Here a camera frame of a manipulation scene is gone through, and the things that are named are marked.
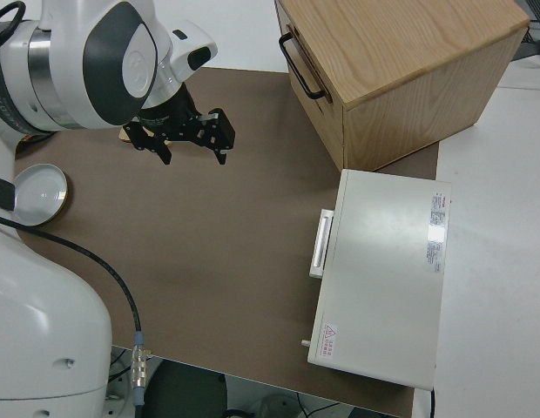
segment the brown work surface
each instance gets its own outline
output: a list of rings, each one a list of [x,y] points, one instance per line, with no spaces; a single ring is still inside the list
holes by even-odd
[[[172,144],[164,166],[118,130],[59,133],[20,152],[17,169],[60,167],[64,210],[41,229],[90,248],[127,281],[156,355],[363,408],[410,416],[413,389],[307,363],[320,282],[308,277],[321,208],[334,209],[340,173],[287,74],[203,69],[189,90],[201,111],[226,110],[237,132],[224,166]],[[436,148],[385,172],[434,177]],[[24,236],[85,278],[132,344],[123,294],[100,267]]]

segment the metal connector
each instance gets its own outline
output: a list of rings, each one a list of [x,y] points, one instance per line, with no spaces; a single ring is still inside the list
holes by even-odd
[[[136,345],[132,349],[132,387],[145,388],[146,386],[146,360],[148,353],[145,346]]]
[[[132,394],[135,407],[145,404],[146,361],[150,352],[145,349],[144,344],[144,335],[137,332],[132,348]]]

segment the white handle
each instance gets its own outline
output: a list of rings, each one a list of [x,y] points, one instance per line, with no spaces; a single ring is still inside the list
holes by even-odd
[[[329,211],[327,209],[321,210],[321,220],[319,221],[319,229],[316,233],[313,260],[311,261],[311,269],[309,272],[309,276],[315,277],[316,279],[322,279],[322,274],[324,274],[324,262],[326,259],[333,217],[334,211]]]

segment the wooden box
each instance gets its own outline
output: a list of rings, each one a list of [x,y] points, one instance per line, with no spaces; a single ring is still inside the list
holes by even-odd
[[[276,0],[292,86],[339,169],[473,125],[529,20],[514,0]]]

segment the cable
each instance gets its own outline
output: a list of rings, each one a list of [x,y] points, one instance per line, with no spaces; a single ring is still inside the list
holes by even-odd
[[[112,361],[112,362],[110,363],[110,367],[113,366],[115,363],[117,363],[117,361],[118,361],[121,357],[123,357],[123,354],[125,354],[125,351],[127,351],[127,350],[123,349],[123,350],[121,351],[121,354],[118,355],[118,356],[115,358],[115,360]]]
[[[331,408],[331,407],[336,407],[336,406],[340,405],[339,402],[334,402],[334,403],[331,403],[330,405],[326,405],[326,407],[317,408],[314,411],[311,411],[311,412],[308,413],[306,411],[306,409],[303,407],[303,404],[301,403],[301,398],[299,396],[299,392],[295,392],[295,394],[297,395],[297,403],[299,403],[299,408],[301,408],[301,411],[305,415],[305,418],[308,418],[309,416],[311,416],[313,414],[316,414],[317,412],[323,411],[325,409],[328,409],[328,408]]]
[[[339,402],[331,403],[330,405],[326,405],[326,407],[318,408],[318,409],[315,409],[313,412],[309,412],[309,414],[307,416],[311,416],[314,413],[323,411],[324,409],[328,409],[328,408],[331,408],[331,407],[336,407],[338,405],[340,405]]]
[[[114,381],[115,379],[117,379],[118,377],[121,377],[123,374],[127,373],[129,370],[131,370],[131,367],[132,365],[130,366],[127,366],[125,367],[123,370],[121,370],[120,372],[117,372],[115,374],[111,374],[110,375],[110,378],[108,379],[108,383],[111,383],[112,381]]]
[[[134,326],[137,332],[141,331],[140,327],[140,317],[138,316],[138,309],[137,305],[132,298],[131,291],[129,290],[129,287],[125,284],[123,279],[121,279],[121,276],[111,267],[109,264],[107,264],[105,261],[100,259],[95,253],[87,250],[86,248],[83,248],[79,246],[78,244],[75,244],[74,242],[71,242],[67,239],[60,238],[56,235],[52,235],[50,233],[45,233],[44,231],[40,231],[33,226],[26,226],[23,224],[19,224],[18,222],[15,222],[13,220],[5,219],[0,217],[0,224],[4,226],[8,226],[11,228],[15,228],[19,231],[24,231],[25,233],[30,233],[32,235],[36,235],[40,238],[48,239],[49,241],[56,242],[58,244],[61,244],[62,246],[67,246],[72,250],[75,250],[78,253],[81,253],[88,257],[89,259],[92,259],[96,261],[101,267],[103,267],[112,277],[117,281],[119,287],[121,287],[121,290],[123,290],[123,293],[125,294],[125,297],[127,298],[127,301],[129,302],[129,306],[131,307],[132,311],[132,318],[134,319]]]
[[[299,408],[301,408],[301,411],[305,415],[305,418],[308,418],[307,411],[303,408],[303,404],[301,403],[301,398],[299,396],[299,392],[295,392],[297,394],[297,403],[299,403]]]
[[[430,392],[430,418],[435,418],[435,408],[436,408],[435,390],[433,389]]]
[[[224,411],[221,418],[233,418],[234,416],[238,418],[253,418],[254,414],[250,414],[239,409],[228,409],[227,411]]]
[[[23,2],[12,2],[7,4],[0,10],[0,18],[5,16],[10,11],[17,9],[17,14],[14,19],[9,22],[9,25],[0,33],[0,46],[12,37],[12,34],[17,30],[18,25],[23,21],[24,13],[26,11],[26,4]]]

